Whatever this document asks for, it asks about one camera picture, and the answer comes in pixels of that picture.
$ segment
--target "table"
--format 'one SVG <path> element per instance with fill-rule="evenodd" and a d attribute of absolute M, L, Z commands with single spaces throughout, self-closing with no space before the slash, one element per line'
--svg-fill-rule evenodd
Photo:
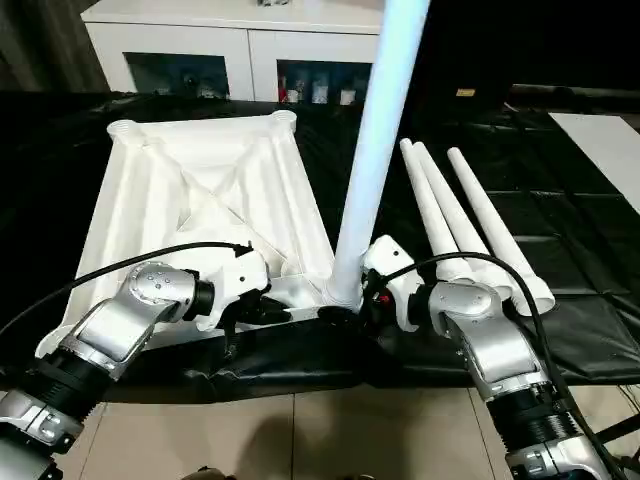
<path fill-rule="evenodd" d="M 4 321 L 68 281 L 80 258 L 111 141 L 106 126 L 267 114 L 275 104 L 140 95 L 2 94 L 0 245 Z M 360 111 L 293 108 L 296 140 L 335 246 Z M 569 382 L 640 382 L 640 217 L 546 114 L 491 113 L 403 122 L 425 141 L 450 180 L 446 149 L 457 145 L 558 299 L 545 315 L 551 347 Z M 450 182 L 457 193 L 457 184 Z M 388 233 L 414 256 L 430 249 L 404 164 L 395 153 L 374 235 Z M 4 383 L 55 327 L 66 299 L 43 307 L 0 338 Z M 461 357 L 428 328 L 385 328 L 374 341 L 320 321 L 247 332 L 239 357 L 221 363 L 223 340 L 144 353 L 108 400 L 201 403 L 330 389 L 469 386 Z"/>
<path fill-rule="evenodd" d="M 571 140 L 640 213 L 640 135 L 622 118 L 552 113 Z"/>

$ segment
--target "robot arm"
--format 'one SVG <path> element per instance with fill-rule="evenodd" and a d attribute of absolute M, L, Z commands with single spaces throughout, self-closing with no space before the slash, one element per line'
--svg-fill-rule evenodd
<path fill-rule="evenodd" d="M 61 479 L 50 455 L 71 448 L 86 416 L 142 352 L 157 323 L 220 317 L 245 293 L 268 285 L 256 252 L 222 270 L 210 283 L 160 262 L 136 266 L 113 298 L 87 313 L 0 401 L 0 480 Z"/>
<path fill-rule="evenodd" d="M 429 310 L 434 330 L 460 347 L 507 449 L 514 478 L 611 478 L 529 342 L 502 313 L 494 290 L 438 283 Z"/>

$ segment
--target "bottle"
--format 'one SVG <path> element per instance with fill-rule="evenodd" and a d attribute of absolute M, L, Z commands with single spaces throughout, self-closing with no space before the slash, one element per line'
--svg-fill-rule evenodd
<path fill-rule="evenodd" d="M 220 88 L 221 85 L 218 84 L 215 79 L 211 77 L 204 77 L 200 81 L 198 85 L 198 97 L 202 98 L 227 98 L 227 93 L 224 91 L 224 88 Z"/>
<path fill-rule="evenodd" d="M 300 94 L 295 88 L 291 90 L 287 90 L 287 102 L 288 103 L 298 103 L 300 101 Z"/>
<path fill-rule="evenodd" d="M 298 102 L 304 103 L 307 100 L 307 90 L 309 86 L 309 70 L 299 68 L 295 80 L 295 89 L 298 91 Z"/>
<path fill-rule="evenodd" d="M 287 77 L 281 75 L 278 77 L 278 102 L 285 103 L 287 96 Z"/>
<path fill-rule="evenodd" d="M 325 104 L 329 101 L 329 74 L 318 72 L 313 80 L 311 103 Z"/>
<path fill-rule="evenodd" d="M 345 82 L 340 90 L 340 105 L 351 105 L 356 101 L 356 89 L 353 82 Z"/>

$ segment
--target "white pole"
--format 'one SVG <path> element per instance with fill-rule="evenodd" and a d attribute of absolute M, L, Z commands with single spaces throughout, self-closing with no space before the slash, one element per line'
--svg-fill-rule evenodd
<path fill-rule="evenodd" d="M 365 100 L 331 278 L 330 304 L 358 309 L 362 256 L 369 248 L 430 0 L 386 0 Z"/>
<path fill-rule="evenodd" d="M 413 146 L 413 149 L 460 250 L 488 254 L 489 250 L 476 232 L 471 220 L 467 217 L 427 148 L 422 142 L 418 142 Z M 498 292 L 501 300 L 506 300 L 511 296 L 511 281 L 500 267 L 476 258 L 469 258 L 468 262 L 477 282 L 493 288 Z"/>
<path fill-rule="evenodd" d="M 411 141 L 405 138 L 400 141 L 400 150 L 407 166 L 411 187 L 418 203 L 422 223 L 429 237 L 429 244 L 434 255 L 458 252 L 456 241 L 451 235 L 447 222 L 440 211 L 436 197 L 429 186 L 427 177 L 422 171 L 420 160 Z M 473 282 L 469 263 L 463 258 L 452 258 L 438 262 L 436 277 L 445 282 Z"/>
<path fill-rule="evenodd" d="M 458 148 L 451 148 L 447 155 L 494 253 L 522 275 L 536 301 L 538 311 L 540 313 L 548 312 L 556 303 L 551 290 L 545 281 L 533 272 L 522 250 L 491 203 L 487 192 L 484 191 L 473 170 L 462 156 L 462 152 Z M 519 314 L 531 315 L 529 306 L 519 288 L 514 290 L 512 300 Z"/>

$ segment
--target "white cabinet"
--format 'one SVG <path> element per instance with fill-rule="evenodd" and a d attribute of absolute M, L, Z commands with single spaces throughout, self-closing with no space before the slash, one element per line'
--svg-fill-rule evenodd
<path fill-rule="evenodd" d="M 111 90 L 254 99 L 246 30 L 86 25 Z"/>
<path fill-rule="evenodd" d="M 309 101 L 325 83 L 331 103 L 344 90 L 363 95 L 377 45 L 377 35 L 251 30 L 255 99 L 277 102 L 297 88 L 298 101 Z"/>
<path fill-rule="evenodd" d="M 384 0 L 101 0 L 82 14 L 114 91 L 362 101 Z"/>

